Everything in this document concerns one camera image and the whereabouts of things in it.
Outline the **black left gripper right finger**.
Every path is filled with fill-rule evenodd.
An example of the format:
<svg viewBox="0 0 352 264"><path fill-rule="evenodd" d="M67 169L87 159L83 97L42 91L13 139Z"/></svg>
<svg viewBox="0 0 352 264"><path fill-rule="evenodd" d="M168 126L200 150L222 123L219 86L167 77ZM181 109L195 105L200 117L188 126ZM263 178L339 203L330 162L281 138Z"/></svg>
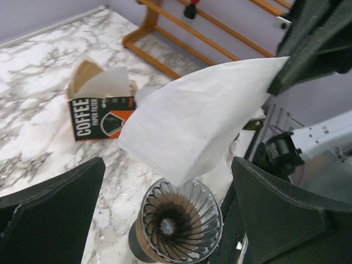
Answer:
<svg viewBox="0 0 352 264"><path fill-rule="evenodd" d="M351 263L351 204L236 157L233 182L254 263Z"/></svg>

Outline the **white paper coffee filter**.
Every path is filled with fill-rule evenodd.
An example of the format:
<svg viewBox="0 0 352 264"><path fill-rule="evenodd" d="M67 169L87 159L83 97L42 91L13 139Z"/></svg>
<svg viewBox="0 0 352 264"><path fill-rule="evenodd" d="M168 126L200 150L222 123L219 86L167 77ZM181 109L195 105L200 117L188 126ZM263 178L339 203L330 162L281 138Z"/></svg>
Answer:
<svg viewBox="0 0 352 264"><path fill-rule="evenodd" d="M229 157L244 157L249 145L256 133L263 128L266 119L265 113L260 108L256 113L242 126L235 139L228 147L227 154Z"/></svg>

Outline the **round wooden dripper base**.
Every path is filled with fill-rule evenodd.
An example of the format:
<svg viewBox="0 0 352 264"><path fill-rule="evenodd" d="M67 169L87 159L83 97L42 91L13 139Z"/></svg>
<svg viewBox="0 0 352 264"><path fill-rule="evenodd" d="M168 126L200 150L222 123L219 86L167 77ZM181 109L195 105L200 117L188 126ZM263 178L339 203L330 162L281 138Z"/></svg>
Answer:
<svg viewBox="0 0 352 264"><path fill-rule="evenodd" d="M155 250L147 242L145 235L142 231L141 221L137 219L135 222L136 222L136 225L135 225L136 237L142 252L156 262L167 263L158 254L156 254Z"/></svg>

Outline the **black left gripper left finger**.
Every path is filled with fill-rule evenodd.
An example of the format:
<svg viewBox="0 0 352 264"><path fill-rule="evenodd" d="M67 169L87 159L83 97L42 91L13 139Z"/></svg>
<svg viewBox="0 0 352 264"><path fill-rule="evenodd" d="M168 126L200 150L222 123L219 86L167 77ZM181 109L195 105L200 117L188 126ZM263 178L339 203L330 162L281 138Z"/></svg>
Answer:
<svg viewBox="0 0 352 264"><path fill-rule="evenodd" d="M1 263L80 263L105 169L95 157L1 197Z"/></svg>

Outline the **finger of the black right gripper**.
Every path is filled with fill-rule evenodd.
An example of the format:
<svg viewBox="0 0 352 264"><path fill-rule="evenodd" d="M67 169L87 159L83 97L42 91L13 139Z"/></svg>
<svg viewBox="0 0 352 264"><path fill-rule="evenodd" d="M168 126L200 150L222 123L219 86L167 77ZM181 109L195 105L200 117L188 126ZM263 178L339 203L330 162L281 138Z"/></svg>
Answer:
<svg viewBox="0 0 352 264"><path fill-rule="evenodd" d="M278 96L292 86L351 70L351 0L295 1L291 19L277 48L289 59L268 93Z"/></svg>

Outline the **grey ribbed glass dripper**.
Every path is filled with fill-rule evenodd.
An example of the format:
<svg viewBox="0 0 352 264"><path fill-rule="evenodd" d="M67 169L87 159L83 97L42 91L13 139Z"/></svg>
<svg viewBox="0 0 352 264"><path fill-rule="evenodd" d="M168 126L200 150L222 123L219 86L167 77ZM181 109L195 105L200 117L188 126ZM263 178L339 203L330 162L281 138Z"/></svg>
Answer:
<svg viewBox="0 0 352 264"><path fill-rule="evenodd" d="M196 179L179 187L164 179L156 181L147 190L137 219L149 245L167 263L200 263L222 236L221 207Z"/></svg>

